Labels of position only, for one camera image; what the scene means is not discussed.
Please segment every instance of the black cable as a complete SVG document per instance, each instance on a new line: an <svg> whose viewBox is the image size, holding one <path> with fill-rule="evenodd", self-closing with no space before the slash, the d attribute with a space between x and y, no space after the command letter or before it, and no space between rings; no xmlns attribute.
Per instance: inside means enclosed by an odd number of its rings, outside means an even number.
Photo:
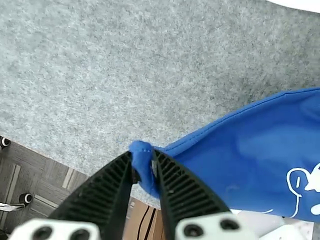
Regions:
<svg viewBox="0 0 320 240"><path fill-rule="evenodd" d="M156 209L154 208L153 211L152 211L152 214L151 214L151 219L150 219L150 222L149 222L149 225L148 225L148 229L146 230L146 233L145 233L145 236L144 236L144 240L148 239L148 235L149 235L149 232L150 232L151 225L152 225L152 222L154 220L155 214L156 214Z"/></svg>
<svg viewBox="0 0 320 240"><path fill-rule="evenodd" d="M144 222L144 219L145 219L145 217L146 217L146 215L147 215L147 212L148 212L149 208L150 208L150 206L148 206L148 207L146 208L145 213L144 213L144 215L143 215L143 217L142 217L142 219L141 219L141 222L140 222L140 225L139 225L139 229L138 229L138 235L137 235L137 237L136 237L136 240L139 240L139 238L140 238L141 226L142 226L142 223Z"/></svg>

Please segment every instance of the gray carpet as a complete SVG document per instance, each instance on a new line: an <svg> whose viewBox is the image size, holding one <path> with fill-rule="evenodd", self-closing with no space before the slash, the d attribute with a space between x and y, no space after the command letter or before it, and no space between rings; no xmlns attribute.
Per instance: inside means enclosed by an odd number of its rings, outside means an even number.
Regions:
<svg viewBox="0 0 320 240"><path fill-rule="evenodd" d="M264 0L12 0L0 16L0 134L87 175L133 140L320 86L320 15Z"/></svg>

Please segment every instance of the floor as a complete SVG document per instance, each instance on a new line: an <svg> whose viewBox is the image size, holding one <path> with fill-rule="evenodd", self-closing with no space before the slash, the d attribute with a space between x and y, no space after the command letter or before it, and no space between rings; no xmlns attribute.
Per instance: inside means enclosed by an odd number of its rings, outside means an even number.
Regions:
<svg viewBox="0 0 320 240"><path fill-rule="evenodd" d="M45 218L88 176L16 143L0 152L0 202L18 203L31 193L33 202L16 212L0 212L0 229L7 233L31 218Z"/></svg>

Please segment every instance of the white object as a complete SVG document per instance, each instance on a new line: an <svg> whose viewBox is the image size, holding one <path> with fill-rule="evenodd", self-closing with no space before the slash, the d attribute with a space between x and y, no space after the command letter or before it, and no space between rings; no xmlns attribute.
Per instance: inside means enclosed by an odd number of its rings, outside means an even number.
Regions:
<svg viewBox="0 0 320 240"><path fill-rule="evenodd" d="M51 229L47 240L69 240L74 233L83 230L89 233L88 240L100 240L99 228L91 222L37 218L16 227L9 240L32 240L36 231L43 227Z"/></svg>
<svg viewBox="0 0 320 240"><path fill-rule="evenodd" d="M306 238L292 225L283 225L272 232L260 237L259 240L306 240Z"/></svg>
<svg viewBox="0 0 320 240"><path fill-rule="evenodd" d="M258 237L263 237L268 234L270 231L276 230L283 225L291 225L306 240L312 240L314 223L309 221L297 220L289 217L282 218L280 216L264 214L260 212L252 211L241 211L241 210L231 210L234 214L238 215L239 221L245 224L251 231L253 231ZM275 233L283 234L286 236L286 233L282 232L288 228L281 228L281 231L276 231Z"/></svg>
<svg viewBox="0 0 320 240"><path fill-rule="evenodd" d="M223 229L222 221L233 221L238 229ZM187 226L196 225L200 227L203 234L199 237L186 236L185 229ZM258 240L258 237L249 230L242 222L239 221L237 215L231 212L222 212L198 217L190 217L181 220L175 228L176 240Z"/></svg>
<svg viewBox="0 0 320 240"><path fill-rule="evenodd" d="M241 211L238 213L238 218L242 224L245 224L258 237L262 237L285 225L285 221L281 216L254 211Z"/></svg>
<svg viewBox="0 0 320 240"><path fill-rule="evenodd" d="M320 0L268 0L292 9L320 13Z"/></svg>
<svg viewBox="0 0 320 240"><path fill-rule="evenodd" d="M285 224L290 224L294 226L296 229L299 230L299 232L307 239L312 240L312 236L314 233L314 222L310 221L301 221L293 218L286 217L284 219Z"/></svg>

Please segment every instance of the white paper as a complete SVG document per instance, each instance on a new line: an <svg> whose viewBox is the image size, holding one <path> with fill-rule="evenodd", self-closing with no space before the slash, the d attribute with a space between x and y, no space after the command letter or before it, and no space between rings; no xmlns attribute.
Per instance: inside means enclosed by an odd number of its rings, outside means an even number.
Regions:
<svg viewBox="0 0 320 240"><path fill-rule="evenodd" d="M292 9L320 13L320 0L267 0Z"/></svg>

